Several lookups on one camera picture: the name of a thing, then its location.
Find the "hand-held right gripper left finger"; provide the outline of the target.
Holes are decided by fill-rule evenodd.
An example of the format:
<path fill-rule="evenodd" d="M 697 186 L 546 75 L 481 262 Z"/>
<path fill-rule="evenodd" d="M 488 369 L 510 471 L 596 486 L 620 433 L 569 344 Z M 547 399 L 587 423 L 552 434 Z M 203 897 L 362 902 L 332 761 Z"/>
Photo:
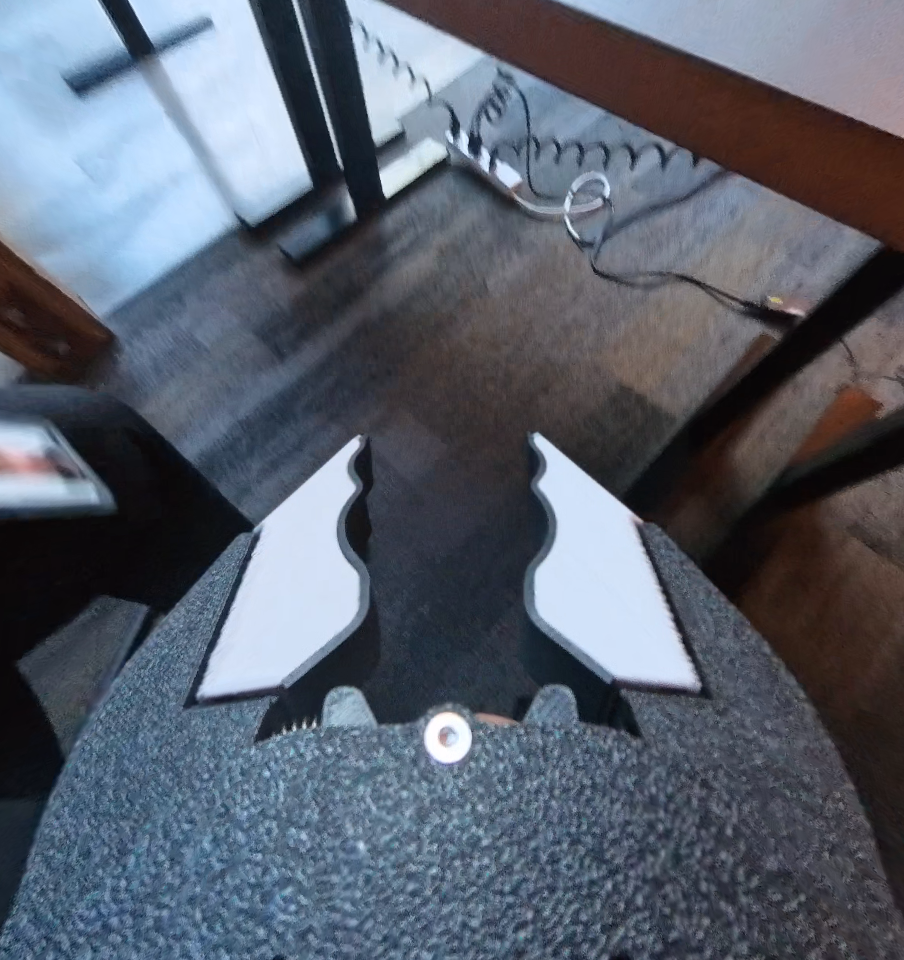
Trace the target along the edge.
<path fill-rule="evenodd" d="M 317 721 L 381 649 L 366 565 L 370 439 L 351 438 L 255 529 L 194 681 L 194 705 L 273 698 L 267 721 Z"/>

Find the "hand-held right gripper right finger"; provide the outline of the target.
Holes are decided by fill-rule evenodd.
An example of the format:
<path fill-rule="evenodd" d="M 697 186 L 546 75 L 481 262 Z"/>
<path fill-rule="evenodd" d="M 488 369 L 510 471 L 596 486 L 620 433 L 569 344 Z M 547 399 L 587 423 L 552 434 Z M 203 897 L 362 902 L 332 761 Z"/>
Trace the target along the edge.
<path fill-rule="evenodd" d="M 703 679 L 650 555 L 648 525 L 540 432 L 528 436 L 541 544 L 523 580 L 523 665 L 578 718 L 634 727 L 629 692 L 691 700 Z"/>

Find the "person's left leg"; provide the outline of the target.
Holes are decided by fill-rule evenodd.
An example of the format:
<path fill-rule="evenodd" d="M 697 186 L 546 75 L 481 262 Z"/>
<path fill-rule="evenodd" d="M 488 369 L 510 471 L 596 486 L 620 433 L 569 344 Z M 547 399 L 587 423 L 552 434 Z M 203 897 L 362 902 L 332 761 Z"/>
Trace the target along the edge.
<path fill-rule="evenodd" d="M 110 515 L 0 520 L 0 799 L 47 795 L 63 753 L 18 661 L 101 596 L 169 612 L 252 523 L 159 431 L 100 391 L 0 388 L 0 416 L 55 426 Z"/>

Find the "white power strip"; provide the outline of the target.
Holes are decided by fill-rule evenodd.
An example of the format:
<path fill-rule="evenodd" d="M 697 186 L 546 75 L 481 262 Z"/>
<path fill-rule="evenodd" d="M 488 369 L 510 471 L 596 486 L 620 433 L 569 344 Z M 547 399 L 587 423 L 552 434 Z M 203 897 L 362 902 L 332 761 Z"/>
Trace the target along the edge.
<path fill-rule="evenodd" d="M 445 131 L 449 159 L 452 164 L 469 171 L 487 186 L 500 194 L 515 198 L 519 195 L 524 179 L 515 168 L 503 160 L 493 159 L 485 147 L 471 152 L 469 140 L 463 129 Z"/>

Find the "black table leg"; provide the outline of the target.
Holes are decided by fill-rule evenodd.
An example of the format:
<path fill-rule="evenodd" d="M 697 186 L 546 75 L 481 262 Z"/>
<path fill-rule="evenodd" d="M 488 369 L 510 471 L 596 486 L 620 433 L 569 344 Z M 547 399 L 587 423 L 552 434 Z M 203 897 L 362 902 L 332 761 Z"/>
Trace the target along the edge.
<path fill-rule="evenodd" d="M 333 183 L 343 185 L 326 188 L 316 209 L 280 241 L 281 252 L 297 266 L 373 219 L 386 204 L 348 6 L 312 1 L 301 2 L 300 9 L 338 146 L 340 173 Z"/>
<path fill-rule="evenodd" d="M 250 233 L 266 234 L 300 202 L 338 187 L 342 167 L 299 3 L 248 6 L 263 49 L 252 95 L 253 144 L 261 157 L 235 211 Z"/>
<path fill-rule="evenodd" d="M 66 86 L 78 97 L 88 96 L 215 29 L 214 21 L 204 15 L 152 37 L 131 2 L 101 1 L 99 5 L 111 21 L 122 47 L 62 75 Z"/>

